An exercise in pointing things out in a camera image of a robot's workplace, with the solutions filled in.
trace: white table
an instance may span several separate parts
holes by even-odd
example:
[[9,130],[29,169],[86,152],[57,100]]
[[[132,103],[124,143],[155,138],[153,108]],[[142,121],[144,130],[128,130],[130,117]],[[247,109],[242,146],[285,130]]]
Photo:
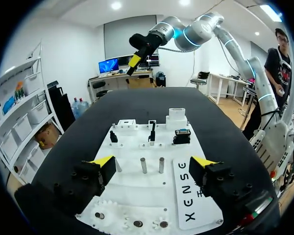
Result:
[[122,78],[122,77],[138,77],[138,76],[143,76],[143,75],[149,75],[149,77],[153,77],[152,76],[153,71],[136,71],[133,72],[132,76],[127,75],[126,73],[115,73],[115,74],[108,74],[108,75],[103,75],[103,76],[99,76],[97,78],[92,78],[89,79],[89,86],[90,86],[90,92],[91,92],[91,99],[93,101],[95,101],[96,99],[96,95],[94,94],[94,89],[93,89],[93,83],[95,82],[99,82],[99,81],[104,81],[104,80],[108,80],[108,79],[114,79],[114,78]]
[[[217,93],[217,99],[215,99],[214,97],[211,96],[211,83],[212,83],[212,79],[213,78],[218,78],[219,79],[219,87],[218,87],[218,93]],[[217,74],[209,74],[209,85],[208,85],[208,97],[213,100],[216,104],[219,104],[219,101],[220,101],[220,95],[221,95],[221,88],[222,88],[222,82],[223,80],[227,80],[227,81],[233,81],[235,82],[235,87],[234,87],[234,93],[231,94],[231,93],[226,93],[227,95],[232,95],[233,96],[233,100],[235,100],[236,102],[238,102],[241,106],[244,106],[244,103],[245,103],[245,99],[246,99],[246,92],[244,92],[244,95],[243,95],[243,100],[242,102],[239,101],[237,98],[236,98],[236,91],[237,91],[237,85],[240,83],[240,84],[244,84],[246,87],[249,86],[249,83],[245,82],[245,81],[242,81],[242,80],[236,80],[234,78],[230,78],[230,77],[225,77],[225,76],[222,76],[222,75],[217,75]]]

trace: black plug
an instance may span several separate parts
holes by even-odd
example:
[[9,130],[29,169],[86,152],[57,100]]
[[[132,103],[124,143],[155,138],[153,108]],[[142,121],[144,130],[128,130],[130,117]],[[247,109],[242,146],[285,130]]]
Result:
[[152,122],[152,131],[150,132],[150,136],[148,137],[148,142],[150,141],[150,146],[154,146],[155,139],[156,139],[156,132],[155,132],[156,123]]
[[118,138],[117,138],[116,134],[113,133],[113,131],[110,131],[110,140],[112,143],[118,142]]

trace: wooden floor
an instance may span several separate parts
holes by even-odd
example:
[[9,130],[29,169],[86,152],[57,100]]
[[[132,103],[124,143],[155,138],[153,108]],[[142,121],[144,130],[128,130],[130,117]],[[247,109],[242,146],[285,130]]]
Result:
[[[242,108],[240,104],[235,102],[230,98],[221,98],[218,107],[226,114],[234,123],[235,125],[240,128],[244,117],[238,112],[239,108]],[[247,104],[244,105],[243,110],[247,109]],[[7,189],[11,195],[14,195],[14,192],[21,186],[18,180],[10,174]],[[279,200],[279,207],[280,213],[283,213],[289,203],[291,202],[292,198],[294,197],[294,184],[287,189],[284,195]]]

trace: gear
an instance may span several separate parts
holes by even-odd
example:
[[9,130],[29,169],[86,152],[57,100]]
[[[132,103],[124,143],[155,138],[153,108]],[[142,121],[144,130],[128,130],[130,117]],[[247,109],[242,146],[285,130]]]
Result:
[[170,223],[167,218],[160,217],[158,220],[153,221],[152,226],[155,230],[168,232],[170,228]]
[[93,228],[112,235],[122,234],[125,217],[122,206],[112,201],[98,201],[91,212]]
[[126,218],[124,228],[126,234],[149,235],[152,233],[152,220],[141,214],[135,214]]

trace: glasses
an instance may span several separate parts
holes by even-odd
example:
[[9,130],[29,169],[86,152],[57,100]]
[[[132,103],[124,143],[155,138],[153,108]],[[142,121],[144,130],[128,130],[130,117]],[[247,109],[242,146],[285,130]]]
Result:
[[281,36],[277,36],[277,39],[281,42],[285,42],[285,43],[289,42],[286,38],[282,38]]

